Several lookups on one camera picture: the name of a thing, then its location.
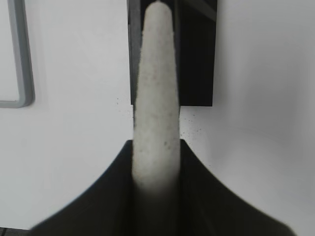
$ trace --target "black curved base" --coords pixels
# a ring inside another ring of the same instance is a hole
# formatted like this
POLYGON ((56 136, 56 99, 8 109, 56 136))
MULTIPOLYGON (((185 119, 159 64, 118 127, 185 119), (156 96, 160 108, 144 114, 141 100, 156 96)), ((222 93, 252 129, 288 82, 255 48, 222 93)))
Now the black curved base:
MULTIPOLYGON (((132 236, 132 141, 79 198, 34 227, 30 236, 132 236)), ((218 181, 181 141, 181 236, 293 236, 218 181)))

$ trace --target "white wall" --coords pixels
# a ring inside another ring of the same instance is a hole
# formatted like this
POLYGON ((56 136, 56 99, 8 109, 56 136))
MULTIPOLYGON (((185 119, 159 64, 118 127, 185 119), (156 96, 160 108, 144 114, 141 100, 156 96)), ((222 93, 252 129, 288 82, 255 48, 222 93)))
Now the white wall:
POLYGON ((25 2, 36 101, 0 109, 0 227, 20 229, 81 194, 132 138, 126 1, 25 2))
MULTIPOLYGON (((125 0, 27 0, 35 103, 0 109, 0 227, 27 229, 132 138, 125 0)), ((214 106, 182 137, 228 187, 313 235, 315 1, 219 0, 214 106)))
POLYGON ((314 22, 314 0, 219 0, 214 106, 181 111, 202 162, 301 236, 315 223, 314 22))

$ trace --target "gray frame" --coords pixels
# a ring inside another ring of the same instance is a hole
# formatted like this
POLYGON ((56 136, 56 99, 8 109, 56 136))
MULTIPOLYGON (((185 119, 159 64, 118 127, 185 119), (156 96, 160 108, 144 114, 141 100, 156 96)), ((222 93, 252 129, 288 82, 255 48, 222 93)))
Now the gray frame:
POLYGON ((21 108, 34 101, 32 64, 24 0, 7 0, 13 41, 19 100, 0 101, 0 108, 21 108))

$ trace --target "white elongated object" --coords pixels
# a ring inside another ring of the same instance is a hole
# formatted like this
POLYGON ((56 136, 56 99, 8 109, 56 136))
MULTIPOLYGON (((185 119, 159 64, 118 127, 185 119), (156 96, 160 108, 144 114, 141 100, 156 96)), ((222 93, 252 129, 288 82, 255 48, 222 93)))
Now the white elongated object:
POLYGON ((135 111, 132 176, 137 235, 174 235, 180 171, 179 102, 172 13, 146 10, 135 111))
POLYGON ((172 14, 161 2, 145 15, 135 111, 133 179, 157 192, 180 169, 179 103, 172 14))

